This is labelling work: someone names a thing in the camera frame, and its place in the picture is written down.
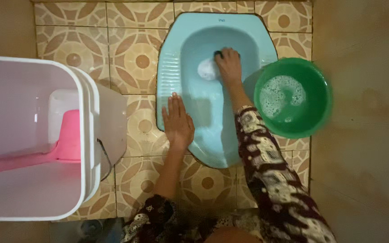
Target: white bucket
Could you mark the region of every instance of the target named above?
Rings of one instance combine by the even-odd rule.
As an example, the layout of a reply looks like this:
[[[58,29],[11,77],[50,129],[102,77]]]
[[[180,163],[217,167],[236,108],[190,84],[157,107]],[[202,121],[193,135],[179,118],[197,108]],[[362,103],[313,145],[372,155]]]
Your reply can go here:
[[[126,149],[127,100],[75,67],[0,57],[0,156],[46,152],[62,114],[79,109],[81,163],[0,172],[0,221],[66,218],[90,199]]]

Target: patterned sleeve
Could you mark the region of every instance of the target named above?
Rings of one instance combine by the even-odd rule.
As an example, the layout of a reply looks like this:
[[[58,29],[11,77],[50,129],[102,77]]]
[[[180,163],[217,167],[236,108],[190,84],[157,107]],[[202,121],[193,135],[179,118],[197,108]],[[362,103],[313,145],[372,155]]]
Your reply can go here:
[[[149,243],[164,237],[166,223],[173,221],[175,205],[160,195],[145,201],[133,220],[124,226],[120,242]]]
[[[263,237],[270,241],[336,242],[298,174],[283,159],[256,108],[235,115],[247,185],[258,203]]]

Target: person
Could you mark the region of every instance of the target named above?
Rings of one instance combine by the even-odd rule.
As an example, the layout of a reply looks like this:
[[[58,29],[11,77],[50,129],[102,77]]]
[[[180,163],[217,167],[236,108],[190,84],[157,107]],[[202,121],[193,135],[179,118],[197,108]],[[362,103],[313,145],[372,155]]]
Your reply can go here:
[[[162,108],[170,148],[154,195],[124,226],[121,242],[336,242],[316,203],[282,157],[277,141],[245,94],[238,52],[224,48],[214,59],[230,95],[238,152],[244,163],[247,185],[258,204],[257,213],[242,211],[208,219],[192,230],[179,227],[172,200],[195,127],[181,97],[173,93],[168,100],[169,113]]]

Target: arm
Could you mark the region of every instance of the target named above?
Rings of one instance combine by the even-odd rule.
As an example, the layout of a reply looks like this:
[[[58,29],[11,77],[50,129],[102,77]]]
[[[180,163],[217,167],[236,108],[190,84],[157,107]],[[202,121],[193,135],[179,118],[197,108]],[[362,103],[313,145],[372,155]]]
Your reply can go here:
[[[238,53],[227,48],[222,53],[223,58],[216,55],[215,59],[235,112],[239,154],[247,185],[259,206],[264,237],[334,243],[334,235],[316,203],[283,159],[277,141],[244,93]]]
[[[174,215],[175,198],[180,169],[187,147],[195,133],[193,120],[186,114],[180,96],[173,93],[168,100],[169,114],[163,107],[165,132],[169,140],[169,151],[159,179],[154,186],[154,195],[136,213],[130,224],[124,226],[121,242],[157,242],[165,224]]]

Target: hand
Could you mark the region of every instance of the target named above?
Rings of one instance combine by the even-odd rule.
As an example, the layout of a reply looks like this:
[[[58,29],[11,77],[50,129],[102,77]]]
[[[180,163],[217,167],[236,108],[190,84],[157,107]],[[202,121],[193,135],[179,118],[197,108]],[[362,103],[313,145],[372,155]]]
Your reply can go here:
[[[241,60],[240,54],[232,48],[223,48],[221,54],[214,56],[214,60],[219,67],[223,83],[226,88],[241,85]]]
[[[166,137],[171,148],[185,152],[195,135],[193,119],[185,112],[181,96],[175,92],[168,99],[168,109],[169,114],[162,108]]]

